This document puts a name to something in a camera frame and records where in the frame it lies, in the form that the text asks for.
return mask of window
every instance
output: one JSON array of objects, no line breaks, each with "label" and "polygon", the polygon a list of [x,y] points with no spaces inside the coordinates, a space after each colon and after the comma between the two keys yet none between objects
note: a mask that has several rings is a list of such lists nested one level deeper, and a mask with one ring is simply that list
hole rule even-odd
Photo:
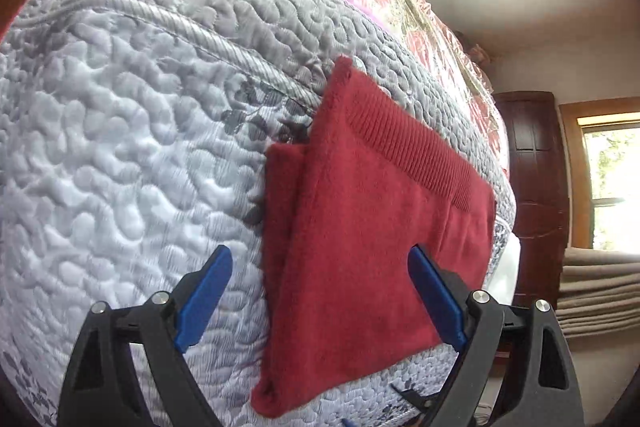
[{"label": "window", "polygon": [[640,98],[560,106],[573,247],[640,252],[639,109]]}]

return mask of curtain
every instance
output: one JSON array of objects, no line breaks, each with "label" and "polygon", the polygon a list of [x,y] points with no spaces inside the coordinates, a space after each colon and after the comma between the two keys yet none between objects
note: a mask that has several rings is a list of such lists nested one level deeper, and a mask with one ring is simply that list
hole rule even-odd
[{"label": "curtain", "polygon": [[640,254],[567,248],[556,315],[566,337],[639,326]]}]

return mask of silver bolt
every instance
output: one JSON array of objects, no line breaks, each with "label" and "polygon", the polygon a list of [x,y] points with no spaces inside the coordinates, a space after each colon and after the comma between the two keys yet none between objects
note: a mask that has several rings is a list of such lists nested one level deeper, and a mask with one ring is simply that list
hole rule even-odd
[{"label": "silver bolt", "polygon": [[107,309],[107,303],[105,301],[97,301],[91,305],[91,312],[95,313],[96,315],[100,313],[104,313],[106,309]]},{"label": "silver bolt", "polygon": [[167,292],[156,292],[151,295],[151,302],[153,304],[167,304],[169,302],[169,294]]},{"label": "silver bolt", "polygon": [[540,299],[536,301],[536,308],[538,308],[541,312],[548,312],[551,309],[551,304],[543,299]]},{"label": "silver bolt", "polygon": [[474,291],[474,301],[479,302],[481,304],[485,304],[489,302],[489,294],[483,290]]}]

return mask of red sweater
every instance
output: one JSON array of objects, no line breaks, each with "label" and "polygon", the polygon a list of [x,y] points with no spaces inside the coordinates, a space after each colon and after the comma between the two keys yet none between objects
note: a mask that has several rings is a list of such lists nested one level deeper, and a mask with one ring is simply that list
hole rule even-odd
[{"label": "red sweater", "polygon": [[406,268],[427,246],[482,284],[495,201],[475,169],[341,58],[308,145],[267,151],[271,331],[254,409],[283,415],[440,342]]}]

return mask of wooden door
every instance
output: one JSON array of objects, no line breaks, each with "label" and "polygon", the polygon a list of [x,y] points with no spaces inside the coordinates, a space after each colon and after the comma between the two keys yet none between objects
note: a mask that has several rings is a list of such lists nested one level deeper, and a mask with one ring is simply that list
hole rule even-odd
[{"label": "wooden door", "polygon": [[569,196],[556,101],[550,92],[494,95],[507,126],[510,181],[520,239],[520,271],[513,303],[546,299],[556,307],[569,234]]}]

